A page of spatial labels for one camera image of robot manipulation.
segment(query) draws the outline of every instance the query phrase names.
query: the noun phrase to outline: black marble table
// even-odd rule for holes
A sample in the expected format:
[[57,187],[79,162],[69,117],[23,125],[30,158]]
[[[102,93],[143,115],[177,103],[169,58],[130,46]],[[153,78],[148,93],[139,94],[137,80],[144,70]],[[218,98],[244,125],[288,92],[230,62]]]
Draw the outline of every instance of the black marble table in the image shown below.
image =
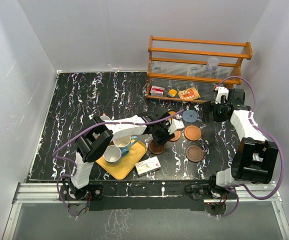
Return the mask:
[[[187,87],[195,86],[188,82]],[[158,155],[161,169],[138,177],[135,168],[125,178],[128,181],[195,181],[208,179],[216,171],[230,167],[239,145],[238,135],[229,121],[202,121],[201,104],[183,103],[166,100],[147,100],[146,72],[88,72],[61,73],[58,76],[51,105],[46,118],[38,151],[31,166],[28,181],[55,181],[61,174],[70,174],[71,163],[52,158],[52,153],[63,143],[90,126],[93,116],[105,113],[112,119],[129,118],[137,113],[153,111],[163,107],[168,111],[196,110],[198,126],[202,137],[198,141],[189,141],[181,133],[176,142],[168,142],[165,152]],[[148,144],[151,135],[142,135],[140,141]],[[197,145],[204,151],[204,159],[199,163],[186,157],[186,148]],[[69,145],[58,155],[74,159],[74,144]],[[141,160],[154,157],[147,151]],[[97,163],[94,164],[91,181],[114,180]]]

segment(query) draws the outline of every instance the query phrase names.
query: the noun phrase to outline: shelf slat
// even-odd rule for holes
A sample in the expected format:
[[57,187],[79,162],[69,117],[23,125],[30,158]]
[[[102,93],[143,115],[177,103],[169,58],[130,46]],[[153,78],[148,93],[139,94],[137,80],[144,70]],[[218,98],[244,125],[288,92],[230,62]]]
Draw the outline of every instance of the shelf slat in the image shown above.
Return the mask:
[[[152,57],[151,61],[157,62],[168,62],[168,63],[179,63],[179,64],[198,64],[198,65],[207,65],[206,61],[192,61],[192,60],[182,60],[182,59],[171,59],[171,58],[160,58],[160,57]],[[223,67],[238,67],[237,64],[234,63],[219,63],[219,66]]]
[[[174,80],[204,82],[204,83],[214,83],[214,84],[218,84],[223,80],[223,79],[218,79],[218,78],[207,78],[207,77],[197,77],[197,76],[180,76],[180,75],[160,74],[160,73],[151,73],[151,72],[148,72],[147,76],[149,78],[155,78],[155,79],[174,79]],[[228,79],[224,82],[224,84],[239,84],[239,81],[233,80],[233,79]]]
[[151,95],[148,95],[147,96],[148,99],[160,99],[160,100],[172,100],[172,101],[181,101],[181,102],[193,102],[193,103],[204,103],[205,101],[203,100],[185,100],[185,99],[181,99],[181,98],[171,98],[171,97],[164,97],[164,96],[151,96]]
[[175,48],[164,48],[164,47],[151,47],[149,51],[160,52],[160,53],[192,54],[192,55],[216,56],[216,57],[227,57],[227,58],[242,58],[242,59],[250,58],[248,54],[214,52],[214,51],[197,51],[197,50],[175,49]]
[[247,43],[230,42],[230,41],[209,41],[209,40],[197,40],[197,39],[184,39],[184,38],[172,38],[172,37],[158,37],[150,36],[153,41],[166,41],[166,42],[179,42],[179,43],[193,43],[193,44],[214,44],[214,45],[227,45],[246,47]]

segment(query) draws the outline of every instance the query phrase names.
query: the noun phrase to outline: plastic cup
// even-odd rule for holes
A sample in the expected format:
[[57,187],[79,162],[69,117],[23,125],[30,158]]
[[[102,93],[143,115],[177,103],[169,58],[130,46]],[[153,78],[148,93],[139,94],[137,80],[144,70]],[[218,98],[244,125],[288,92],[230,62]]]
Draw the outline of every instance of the plastic cup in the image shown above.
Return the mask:
[[206,69],[210,72],[214,72],[219,65],[219,59],[216,57],[209,57],[207,64],[206,64]]
[[111,119],[110,119],[110,117],[108,117],[108,116],[106,116],[106,115],[102,115],[102,116],[100,116],[100,118],[101,118],[101,120],[103,120],[103,121],[110,121]]

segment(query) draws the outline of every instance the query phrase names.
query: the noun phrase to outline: gray coaster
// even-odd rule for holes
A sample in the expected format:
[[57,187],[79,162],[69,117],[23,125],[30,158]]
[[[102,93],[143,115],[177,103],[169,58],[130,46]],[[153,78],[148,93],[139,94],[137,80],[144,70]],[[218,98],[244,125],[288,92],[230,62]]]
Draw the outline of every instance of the gray coaster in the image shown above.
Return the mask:
[[198,119],[198,113],[194,110],[187,110],[182,113],[182,120],[188,123],[194,123]]

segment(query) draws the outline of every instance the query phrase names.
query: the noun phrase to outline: white cup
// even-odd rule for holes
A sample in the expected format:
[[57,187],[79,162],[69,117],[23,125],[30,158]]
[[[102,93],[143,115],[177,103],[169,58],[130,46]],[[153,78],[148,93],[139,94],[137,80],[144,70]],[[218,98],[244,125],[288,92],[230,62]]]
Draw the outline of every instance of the white cup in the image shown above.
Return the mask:
[[115,145],[108,146],[103,154],[104,160],[111,166],[115,167],[121,163],[122,152],[119,147]]
[[111,119],[110,119],[110,117],[108,117],[107,115],[102,115],[102,116],[100,116],[100,118],[101,118],[101,120],[107,120],[107,121],[110,121]]
[[138,137],[137,136],[124,136],[120,137],[116,140],[113,140],[113,144],[120,148],[122,152],[122,157],[126,156],[129,153],[130,148],[138,142]]

